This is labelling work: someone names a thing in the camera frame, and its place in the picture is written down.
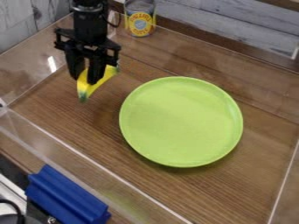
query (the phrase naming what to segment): screw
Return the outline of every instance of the screw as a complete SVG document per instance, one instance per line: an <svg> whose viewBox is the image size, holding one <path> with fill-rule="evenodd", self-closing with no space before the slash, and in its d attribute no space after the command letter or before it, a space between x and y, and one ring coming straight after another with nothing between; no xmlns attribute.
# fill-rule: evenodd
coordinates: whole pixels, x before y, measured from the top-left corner
<svg viewBox="0 0 299 224"><path fill-rule="evenodd" d="M50 217L50 219L48 219L48 223L50 223L50 224L55 224L55 223L56 223L56 219L55 219L54 217Z"/></svg>

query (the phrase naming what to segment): blue object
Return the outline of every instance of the blue object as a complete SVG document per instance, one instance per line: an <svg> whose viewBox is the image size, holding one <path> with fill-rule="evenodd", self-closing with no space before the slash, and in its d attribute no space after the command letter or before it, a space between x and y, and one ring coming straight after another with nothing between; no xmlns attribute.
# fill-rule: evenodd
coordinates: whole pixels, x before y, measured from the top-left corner
<svg viewBox="0 0 299 224"><path fill-rule="evenodd" d="M108 205L48 165L30 175L30 181L26 195L62 223L107 223Z"/></svg>

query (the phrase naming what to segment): plate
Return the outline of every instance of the plate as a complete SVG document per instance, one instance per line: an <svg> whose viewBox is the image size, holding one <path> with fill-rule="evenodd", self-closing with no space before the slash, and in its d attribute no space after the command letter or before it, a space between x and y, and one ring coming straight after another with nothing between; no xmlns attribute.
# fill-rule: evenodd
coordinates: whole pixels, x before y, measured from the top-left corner
<svg viewBox="0 0 299 224"><path fill-rule="evenodd" d="M223 158L243 132L231 96L207 81L167 77L142 85L119 114L124 138L160 165L195 167Z"/></svg>

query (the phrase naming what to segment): yellow can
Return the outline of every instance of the yellow can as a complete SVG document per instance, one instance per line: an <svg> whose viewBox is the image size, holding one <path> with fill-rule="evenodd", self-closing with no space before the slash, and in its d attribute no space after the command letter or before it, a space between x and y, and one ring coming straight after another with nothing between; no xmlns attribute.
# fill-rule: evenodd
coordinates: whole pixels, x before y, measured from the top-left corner
<svg viewBox="0 0 299 224"><path fill-rule="evenodd" d="M126 29L135 37L155 31L155 0L126 0Z"/></svg>

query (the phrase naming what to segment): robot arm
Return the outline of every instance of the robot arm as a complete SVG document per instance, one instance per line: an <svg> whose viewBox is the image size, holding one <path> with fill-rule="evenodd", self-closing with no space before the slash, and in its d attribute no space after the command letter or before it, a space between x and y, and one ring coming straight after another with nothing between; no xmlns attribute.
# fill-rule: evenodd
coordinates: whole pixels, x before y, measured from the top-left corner
<svg viewBox="0 0 299 224"><path fill-rule="evenodd" d="M66 52L70 75L76 80L88 59L88 84L103 78L106 67L118 66L120 45L108 39L108 0L74 0L74 29L56 29L55 47Z"/></svg>

